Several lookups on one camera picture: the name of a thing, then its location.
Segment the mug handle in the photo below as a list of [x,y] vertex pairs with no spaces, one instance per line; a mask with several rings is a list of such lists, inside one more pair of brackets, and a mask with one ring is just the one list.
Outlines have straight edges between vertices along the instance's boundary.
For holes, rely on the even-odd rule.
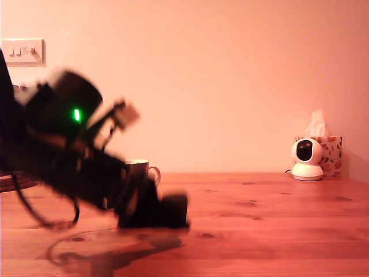
[[156,167],[156,166],[149,166],[149,170],[150,169],[154,169],[156,172],[156,179],[155,179],[155,183],[156,183],[156,187],[159,186],[160,184],[160,180],[161,180],[161,174],[160,174],[160,170]]

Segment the wooden table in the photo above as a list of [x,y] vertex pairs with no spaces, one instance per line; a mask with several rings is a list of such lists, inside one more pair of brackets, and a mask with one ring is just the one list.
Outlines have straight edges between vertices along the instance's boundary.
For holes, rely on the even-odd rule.
[[[281,174],[163,174],[159,193],[186,189],[191,229],[117,230],[86,204],[74,229],[37,225],[1,193],[1,277],[369,276],[369,184]],[[49,188],[23,190],[50,220],[73,206]]]

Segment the camera base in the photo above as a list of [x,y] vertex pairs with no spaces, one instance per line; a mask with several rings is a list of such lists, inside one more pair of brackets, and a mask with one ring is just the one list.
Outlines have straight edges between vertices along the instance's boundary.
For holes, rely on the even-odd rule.
[[304,163],[296,163],[291,174],[300,181],[319,181],[324,176],[323,170],[318,164]]

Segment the black cable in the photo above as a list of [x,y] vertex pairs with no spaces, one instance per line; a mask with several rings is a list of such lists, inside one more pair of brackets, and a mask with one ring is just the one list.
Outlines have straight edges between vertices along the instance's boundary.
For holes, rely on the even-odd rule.
[[[55,230],[55,226],[57,226],[57,224],[48,222],[47,220],[45,220],[45,218],[43,218],[41,215],[39,215],[34,209],[32,209],[31,205],[26,201],[26,199],[24,198],[24,196],[21,192],[17,176],[12,171],[10,171],[10,174],[12,175],[13,182],[14,182],[14,185],[16,187],[16,192],[17,192],[19,198],[21,199],[21,201],[23,202],[23,204],[27,207],[27,210],[29,211],[29,213],[36,220],[38,220],[42,224],[43,227]],[[72,223],[68,226],[68,228],[71,228],[74,225],[76,225],[76,223],[78,222],[78,219],[80,217],[80,208],[78,206],[77,199],[74,198],[73,202],[74,202],[74,210],[75,210],[76,213],[74,215],[74,219],[73,219]]]
[[113,137],[113,134],[114,134],[114,131],[116,130],[116,125],[112,128],[110,128],[110,133],[109,133],[109,136],[105,139],[105,142],[101,148],[101,151],[105,151],[105,147],[106,145],[109,143],[109,141],[111,140],[111,138]]

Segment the wall switch plate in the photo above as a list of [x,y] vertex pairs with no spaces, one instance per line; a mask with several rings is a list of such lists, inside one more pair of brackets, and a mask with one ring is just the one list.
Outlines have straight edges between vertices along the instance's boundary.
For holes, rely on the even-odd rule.
[[5,39],[1,49],[8,66],[43,66],[45,63],[43,39]]

